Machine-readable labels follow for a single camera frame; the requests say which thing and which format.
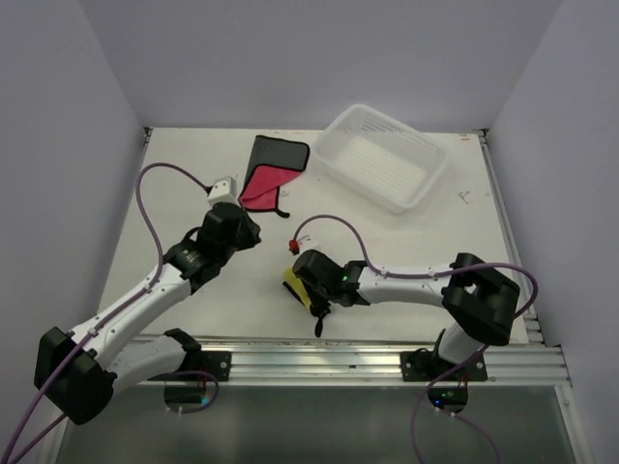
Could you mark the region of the grey and yellow towel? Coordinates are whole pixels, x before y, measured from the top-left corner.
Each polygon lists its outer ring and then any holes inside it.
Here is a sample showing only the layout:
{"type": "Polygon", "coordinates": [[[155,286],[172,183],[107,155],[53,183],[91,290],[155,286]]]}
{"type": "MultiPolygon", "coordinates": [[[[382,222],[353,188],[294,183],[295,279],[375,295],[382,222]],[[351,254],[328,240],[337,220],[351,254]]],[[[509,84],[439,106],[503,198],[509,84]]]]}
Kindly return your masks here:
{"type": "Polygon", "coordinates": [[[331,313],[330,303],[313,290],[308,290],[304,282],[295,276],[291,267],[284,271],[282,285],[315,319],[314,336],[320,338],[324,319],[331,313]]]}

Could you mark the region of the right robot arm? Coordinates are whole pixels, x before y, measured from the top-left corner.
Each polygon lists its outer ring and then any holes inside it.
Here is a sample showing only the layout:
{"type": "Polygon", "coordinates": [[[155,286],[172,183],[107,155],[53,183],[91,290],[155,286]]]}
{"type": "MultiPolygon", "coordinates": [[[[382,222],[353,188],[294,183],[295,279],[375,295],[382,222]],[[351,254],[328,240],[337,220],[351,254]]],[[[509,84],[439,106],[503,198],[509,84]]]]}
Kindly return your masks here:
{"type": "Polygon", "coordinates": [[[286,271],[284,281],[317,318],[316,336],[322,335],[332,304],[403,303],[446,310],[454,323],[440,333],[428,363],[436,376],[446,380],[455,378],[481,348],[509,344],[520,295],[514,281],[471,253],[458,254],[446,266],[408,275],[375,270],[366,260],[340,266],[310,249],[286,271]]]}

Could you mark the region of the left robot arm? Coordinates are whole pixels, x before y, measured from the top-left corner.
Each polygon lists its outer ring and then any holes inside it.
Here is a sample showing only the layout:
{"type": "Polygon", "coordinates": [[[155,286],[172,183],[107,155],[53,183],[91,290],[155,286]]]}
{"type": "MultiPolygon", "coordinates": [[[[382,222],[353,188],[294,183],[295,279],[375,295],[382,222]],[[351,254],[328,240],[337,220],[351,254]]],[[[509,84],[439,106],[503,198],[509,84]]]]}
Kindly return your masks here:
{"type": "Polygon", "coordinates": [[[174,305],[217,277],[232,255],[259,244],[260,228],[246,210],[221,202],[190,236],[173,246],[162,266],[134,289],[125,304],[110,307],[63,332],[41,338],[34,385],[73,423],[96,417],[113,396],[158,376],[210,378],[199,343],[180,329],[132,345],[134,337],[174,305]]]}

